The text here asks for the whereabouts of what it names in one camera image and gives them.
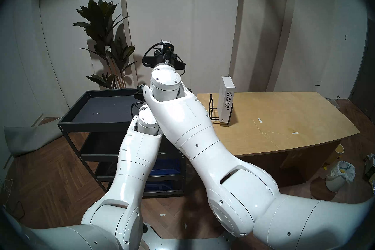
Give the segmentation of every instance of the black wire book holder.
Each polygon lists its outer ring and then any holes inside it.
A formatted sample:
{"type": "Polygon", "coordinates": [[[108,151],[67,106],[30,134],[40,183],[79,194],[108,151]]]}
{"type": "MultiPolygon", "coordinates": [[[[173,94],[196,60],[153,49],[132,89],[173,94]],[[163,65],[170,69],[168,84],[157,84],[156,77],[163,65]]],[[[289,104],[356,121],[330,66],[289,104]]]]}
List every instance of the black wire book holder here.
{"type": "Polygon", "coordinates": [[[219,121],[219,117],[212,117],[214,109],[217,110],[218,108],[213,107],[212,94],[210,94],[210,103],[208,104],[208,114],[210,116],[211,121],[219,121]]]}
{"type": "MultiPolygon", "coordinates": [[[[212,94],[210,94],[210,102],[208,104],[208,115],[210,116],[210,119],[211,121],[220,121],[219,119],[219,116],[217,117],[212,117],[212,114],[213,114],[213,110],[218,110],[218,108],[214,107],[214,104],[213,104],[213,99],[212,99],[212,94]]],[[[233,111],[233,104],[231,104],[231,112],[230,112],[230,115],[229,115],[229,120],[228,120],[228,123],[222,123],[220,121],[220,125],[229,125],[229,122],[231,120],[231,117],[232,117],[232,111],[233,111]]]]}

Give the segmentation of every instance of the potted plant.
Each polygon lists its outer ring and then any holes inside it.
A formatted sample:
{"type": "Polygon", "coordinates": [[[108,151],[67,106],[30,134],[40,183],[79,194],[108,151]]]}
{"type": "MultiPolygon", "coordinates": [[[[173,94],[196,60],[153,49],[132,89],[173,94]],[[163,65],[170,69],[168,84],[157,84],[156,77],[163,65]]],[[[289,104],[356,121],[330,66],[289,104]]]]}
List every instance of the potted plant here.
{"type": "Polygon", "coordinates": [[[109,76],[108,73],[107,75],[103,73],[101,77],[98,75],[87,76],[88,79],[108,89],[125,88],[125,70],[136,62],[127,64],[130,55],[134,52],[134,46],[124,46],[120,38],[114,40],[112,37],[113,29],[128,17],[116,22],[120,14],[112,20],[116,7],[117,4],[114,5],[113,1],[107,3],[99,0],[96,3],[94,0],[90,0],[87,7],[81,7],[81,10],[77,9],[77,12],[90,23],[77,22],[73,24],[73,26],[82,27],[86,34],[96,42],[95,51],[87,48],[81,49],[99,55],[111,72],[109,76]]]}

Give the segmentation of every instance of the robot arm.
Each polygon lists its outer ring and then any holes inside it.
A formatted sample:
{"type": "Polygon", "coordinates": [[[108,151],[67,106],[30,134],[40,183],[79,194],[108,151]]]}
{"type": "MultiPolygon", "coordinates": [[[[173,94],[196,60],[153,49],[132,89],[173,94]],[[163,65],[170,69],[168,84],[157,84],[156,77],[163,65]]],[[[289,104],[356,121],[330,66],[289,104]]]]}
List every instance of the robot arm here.
{"type": "Polygon", "coordinates": [[[374,199],[350,205],[280,194],[267,172],[224,147],[206,109],[182,82],[177,99],[162,102],[153,86],[143,88],[147,104],[167,139],[196,169],[214,215],[230,233],[253,231],[274,249],[331,249],[351,238],[374,199]]]}
{"type": "MultiPolygon", "coordinates": [[[[142,106],[141,111],[146,115],[149,109],[142,106]]],[[[151,128],[156,136],[141,132],[149,128],[143,127],[138,118],[133,118],[122,141],[111,188],[86,211],[81,222],[110,232],[119,242],[120,249],[138,249],[141,242],[143,191],[163,135],[159,126],[151,128]]]]}
{"type": "Polygon", "coordinates": [[[162,135],[150,109],[142,106],[121,144],[111,188],[86,211],[81,225],[30,229],[3,211],[16,232],[33,249],[137,250],[143,234],[140,212],[143,191],[162,135]]]}

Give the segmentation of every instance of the herringbone parquet floor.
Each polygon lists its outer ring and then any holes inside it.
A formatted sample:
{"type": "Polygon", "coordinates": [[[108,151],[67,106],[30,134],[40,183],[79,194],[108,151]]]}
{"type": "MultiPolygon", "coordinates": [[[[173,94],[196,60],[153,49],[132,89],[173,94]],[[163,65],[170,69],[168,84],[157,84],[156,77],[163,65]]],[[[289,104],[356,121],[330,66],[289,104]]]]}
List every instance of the herringbone parquet floor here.
{"type": "MultiPolygon", "coordinates": [[[[280,191],[296,196],[357,203],[371,197],[371,188],[362,180],[363,158],[375,152],[375,125],[350,101],[339,100],[340,111],[346,115],[360,134],[349,137],[341,143],[345,148],[343,159],[356,168],[356,178],[346,184],[337,194],[330,193],[322,178],[327,171],[321,168],[306,183],[290,186],[288,180],[278,174],[284,158],[283,153],[272,156],[255,156],[246,161],[267,170],[281,186],[280,191]]],[[[80,148],[87,133],[70,133],[80,148]]],[[[64,137],[61,137],[37,151],[20,156],[13,161],[7,175],[13,179],[7,208],[20,217],[27,227],[42,229],[76,225],[87,208],[104,195],[91,175],[86,171],[64,137]]],[[[11,181],[6,181],[8,188],[11,181]]],[[[178,198],[143,199],[141,212],[162,238],[213,238],[219,236],[223,227],[209,209],[206,190],[198,176],[187,184],[186,196],[178,198]]],[[[254,236],[237,239],[232,249],[267,249],[254,236]]]]}

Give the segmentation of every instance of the white book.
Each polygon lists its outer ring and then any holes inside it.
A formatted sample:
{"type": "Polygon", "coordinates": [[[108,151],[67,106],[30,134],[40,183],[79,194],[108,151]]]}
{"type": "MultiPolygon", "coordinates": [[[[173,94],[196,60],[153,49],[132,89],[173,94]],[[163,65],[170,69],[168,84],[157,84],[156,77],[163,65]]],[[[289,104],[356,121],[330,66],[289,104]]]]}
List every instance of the white book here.
{"type": "Polygon", "coordinates": [[[218,98],[218,114],[220,123],[229,123],[233,107],[233,98],[236,87],[230,76],[221,76],[219,98],[218,98]]]}

